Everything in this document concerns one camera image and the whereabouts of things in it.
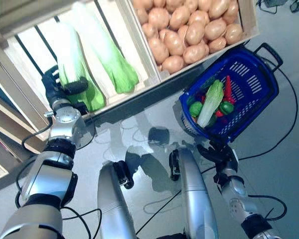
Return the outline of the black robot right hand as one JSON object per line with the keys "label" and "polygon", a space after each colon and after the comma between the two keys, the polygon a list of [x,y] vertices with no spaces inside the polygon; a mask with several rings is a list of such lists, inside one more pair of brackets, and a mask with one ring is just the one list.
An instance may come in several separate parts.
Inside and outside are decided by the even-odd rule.
{"label": "black robot right hand", "polygon": [[228,144],[210,141],[208,148],[198,144],[197,150],[205,159],[215,163],[217,172],[221,172],[226,168],[238,172],[239,160],[237,154]]}

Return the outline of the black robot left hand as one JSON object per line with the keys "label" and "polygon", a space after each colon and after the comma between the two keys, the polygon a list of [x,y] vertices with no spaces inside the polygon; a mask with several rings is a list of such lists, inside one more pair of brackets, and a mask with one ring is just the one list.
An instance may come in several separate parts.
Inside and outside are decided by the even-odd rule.
{"label": "black robot left hand", "polygon": [[46,98],[54,111],[65,106],[73,106],[68,96],[78,95],[88,89],[88,80],[85,77],[80,77],[78,81],[66,83],[64,86],[57,83],[59,73],[54,73],[57,70],[58,66],[55,65],[42,76]]}

